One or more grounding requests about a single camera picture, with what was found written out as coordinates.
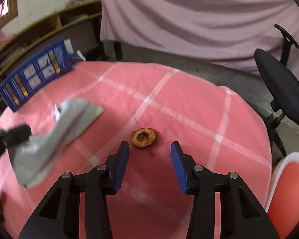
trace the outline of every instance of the chair seat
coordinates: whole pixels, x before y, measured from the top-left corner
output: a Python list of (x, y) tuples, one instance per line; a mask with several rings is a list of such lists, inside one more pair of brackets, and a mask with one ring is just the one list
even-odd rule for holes
[(283, 113), (299, 125), (299, 81), (293, 73), (262, 49), (256, 49), (255, 60), (268, 90)]

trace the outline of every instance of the pink tablecloth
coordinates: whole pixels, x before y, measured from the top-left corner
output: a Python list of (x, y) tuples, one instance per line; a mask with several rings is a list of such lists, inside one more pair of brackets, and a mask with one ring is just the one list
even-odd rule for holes
[[(45, 134), (55, 125), (54, 105), (68, 97), (89, 99), (104, 113), (66, 148), (42, 184), (21, 188), (8, 155), (0, 158), (5, 225), (14, 238), (63, 172), (90, 171), (141, 127), (155, 129), (158, 138), (147, 150), (130, 146), (122, 188), (108, 196), (114, 238), (186, 237), (192, 197), (178, 186), (169, 152), (173, 141), (213, 172), (238, 172), (264, 205), (271, 176), (267, 132), (260, 117), (228, 88), (157, 64), (84, 62), (47, 85), (17, 113), (6, 110), (0, 127), (27, 123), (33, 135)], [(217, 212), (216, 238), (219, 221)]]

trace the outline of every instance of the wooden shelf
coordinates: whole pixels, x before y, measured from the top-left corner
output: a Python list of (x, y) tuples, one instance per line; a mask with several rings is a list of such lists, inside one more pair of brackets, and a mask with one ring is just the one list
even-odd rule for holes
[(101, 11), (101, 0), (96, 0), (55, 12), (33, 23), (15, 35), (0, 49), (0, 76), (20, 57), (28, 53), (41, 42), (73, 25), (100, 17), (102, 15)]

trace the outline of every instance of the gray floor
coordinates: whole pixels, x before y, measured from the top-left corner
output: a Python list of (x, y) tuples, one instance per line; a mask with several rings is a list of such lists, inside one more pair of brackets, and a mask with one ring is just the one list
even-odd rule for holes
[[(272, 113), (270, 102), (272, 96), (260, 77), (182, 56), (176, 56), (150, 49), (122, 44), (123, 61), (159, 63), (199, 76), (218, 86), (227, 86), (246, 101), (256, 105), (264, 115)], [(285, 117), (277, 128), (287, 153), (299, 152), (299, 126)], [(280, 157), (277, 148), (273, 149), (273, 160)]]

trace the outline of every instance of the gray towel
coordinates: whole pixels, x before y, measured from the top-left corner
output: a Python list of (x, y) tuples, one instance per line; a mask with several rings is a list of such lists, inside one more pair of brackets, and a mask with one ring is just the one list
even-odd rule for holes
[(83, 99), (67, 99), (54, 111), (57, 123), (49, 134), (31, 136), (27, 142), (8, 148), (18, 183), (25, 188), (45, 179), (57, 153), (78, 138), (103, 109)]

